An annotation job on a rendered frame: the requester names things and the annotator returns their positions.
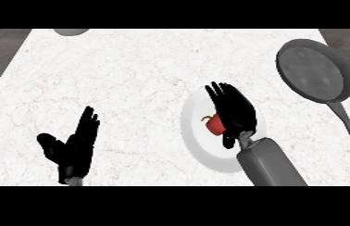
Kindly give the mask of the grey round object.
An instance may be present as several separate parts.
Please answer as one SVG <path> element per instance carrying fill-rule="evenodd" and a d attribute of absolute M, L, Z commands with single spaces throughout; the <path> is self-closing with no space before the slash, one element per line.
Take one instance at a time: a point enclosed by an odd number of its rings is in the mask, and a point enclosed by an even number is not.
<path fill-rule="evenodd" d="M 76 36 L 88 31 L 88 29 L 53 29 L 61 36 Z"/>

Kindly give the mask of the white plate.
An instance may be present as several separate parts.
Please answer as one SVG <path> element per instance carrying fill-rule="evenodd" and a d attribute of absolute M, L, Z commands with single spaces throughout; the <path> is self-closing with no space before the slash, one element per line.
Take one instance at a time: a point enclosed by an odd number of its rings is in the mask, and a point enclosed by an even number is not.
<path fill-rule="evenodd" d="M 222 146 L 222 136 L 215 136 L 206 128 L 208 119 L 215 113 L 209 95 L 200 87 L 188 96 L 180 114 L 180 133 L 184 145 L 197 162 L 211 170 L 234 173 L 242 170 L 236 155 L 239 143 L 231 149 Z"/>

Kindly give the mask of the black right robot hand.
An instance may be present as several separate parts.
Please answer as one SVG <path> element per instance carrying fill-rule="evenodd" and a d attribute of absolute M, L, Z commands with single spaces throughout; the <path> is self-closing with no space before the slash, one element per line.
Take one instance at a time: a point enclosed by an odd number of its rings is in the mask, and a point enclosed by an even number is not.
<path fill-rule="evenodd" d="M 239 90 L 224 82 L 211 82 L 205 90 L 224 126 L 222 146 L 231 149 L 234 143 L 239 143 L 245 149 L 252 144 L 250 136 L 256 128 L 253 106 Z"/>

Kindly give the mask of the dark grey frying pan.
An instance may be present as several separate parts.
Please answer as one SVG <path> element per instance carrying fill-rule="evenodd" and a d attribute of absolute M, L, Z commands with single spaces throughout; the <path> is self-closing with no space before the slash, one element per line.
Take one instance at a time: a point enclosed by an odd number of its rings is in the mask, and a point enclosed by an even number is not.
<path fill-rule="evenodd" d="M 350 117 L 341 105 L 350 98 L 350 62 L 341 54 L 320 42 L 293 39 L 276 53 L 276 69 L 290 90 L 327 105 L 350 133 Z"/>

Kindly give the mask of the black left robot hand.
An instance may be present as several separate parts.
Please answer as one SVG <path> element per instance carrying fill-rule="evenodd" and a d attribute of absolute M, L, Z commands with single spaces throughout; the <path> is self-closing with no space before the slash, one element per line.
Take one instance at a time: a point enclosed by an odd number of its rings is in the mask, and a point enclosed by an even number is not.
<path fill-rule="evenodd" d="M 88 173 L 98 127 L 98 115 L 92 107 L 85 107 L 76 130 L 64 143 L 48 133 L 36 135 L 44 156 L 57 164 L 58 184 L 67 185 L 66 181 L 72 177 L 82 179 Z"/>

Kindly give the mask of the red bell pepper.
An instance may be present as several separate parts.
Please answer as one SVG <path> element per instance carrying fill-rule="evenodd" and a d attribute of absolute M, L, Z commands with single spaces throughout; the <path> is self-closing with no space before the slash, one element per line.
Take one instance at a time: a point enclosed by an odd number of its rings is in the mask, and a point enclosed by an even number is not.
<path fill-rule="evenodd" d="M 212 116 L 205 116 L 200 120 L 206 121 L 205 126 L 211 134 L 215 136 L 221 135 L 225 128 L 218 115 L 214 114 Z"/>

